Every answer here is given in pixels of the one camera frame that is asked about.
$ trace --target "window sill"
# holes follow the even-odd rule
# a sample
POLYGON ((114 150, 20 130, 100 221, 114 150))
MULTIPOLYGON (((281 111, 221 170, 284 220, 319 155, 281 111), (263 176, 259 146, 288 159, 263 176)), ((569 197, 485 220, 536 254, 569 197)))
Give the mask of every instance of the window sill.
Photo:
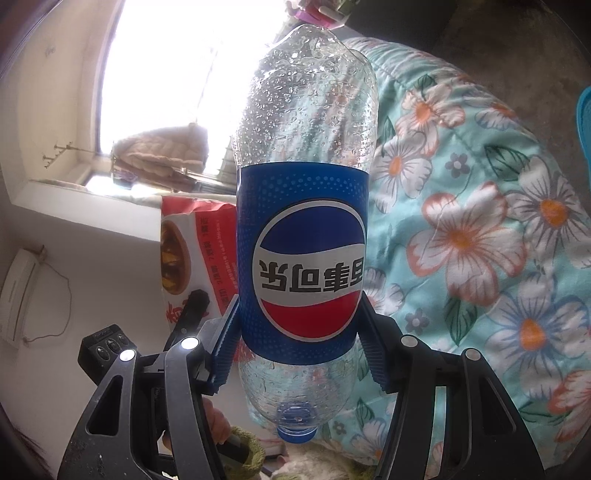
MULTIPOLYGON (((194 198, 236 203, 233 195, 195 194, 194 198)), ((160 242, 160 208, 30 180, 11 198, 13 205, 69 222, 160 242)))

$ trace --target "pepsi logo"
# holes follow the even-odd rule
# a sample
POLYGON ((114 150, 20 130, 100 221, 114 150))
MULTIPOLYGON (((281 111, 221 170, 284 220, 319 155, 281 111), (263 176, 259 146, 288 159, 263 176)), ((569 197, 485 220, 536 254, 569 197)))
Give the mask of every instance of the pepsi logo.
POLYGON ((273 217, 255 245, 258 304, 280 332, 321 342, 342 332, 363 287, 365 227, 349 205, 310 200, 273 217))

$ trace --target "person's hand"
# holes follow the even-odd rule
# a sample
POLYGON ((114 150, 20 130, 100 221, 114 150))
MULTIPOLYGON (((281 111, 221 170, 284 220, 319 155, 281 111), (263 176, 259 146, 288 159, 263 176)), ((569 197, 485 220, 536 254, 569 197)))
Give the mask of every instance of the person's hand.
MULTIPOLYGON (((209 430, 212 432, 213 443, 216 445, 224 443, 232 433, 230 422, 220 410, 213 406, 212 401, 208 398, 203 398, 203 409, 205 410, 209 430)), ((164 432, 162 443, 168 450, 172 451, 168 432, 164 432)))

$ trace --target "button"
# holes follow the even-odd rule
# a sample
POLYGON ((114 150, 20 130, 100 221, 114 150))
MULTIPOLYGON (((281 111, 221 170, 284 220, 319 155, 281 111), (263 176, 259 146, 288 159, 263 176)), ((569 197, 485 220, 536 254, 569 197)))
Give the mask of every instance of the button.
POLYGON ((103 360, 109 360, 109 358, 111 358, 111 356, 109 355, 109 352, 107 350, 105 350, 104 348, 102 348, 101 346, 96 347, 96 353, 99 354, 99 357, 101 357, 103 360))
POLYGON ((117 335, 117 340, 120 341, 121 343, 123 343, 124 345, 129 345, 129 340, 127 339, 127 337, 125 335, 123 335, 123 333, 120 333, 119 335, 117 335))
POLYGON ((115 342, 112 338, 107 339, 107 347, 113 350, 115 353, 119 353, 121 351, 121 347, 117 342, 115 342))

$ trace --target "air conditioner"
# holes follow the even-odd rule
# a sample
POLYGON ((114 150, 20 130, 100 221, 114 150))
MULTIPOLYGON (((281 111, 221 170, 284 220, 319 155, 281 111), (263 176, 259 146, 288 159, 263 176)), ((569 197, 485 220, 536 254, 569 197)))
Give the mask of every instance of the air conditioner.
POLYGON ((12 261, 0 293, 0 338, 18 348, 27 305, 39 271, 37 257, 20 249, 12 261))

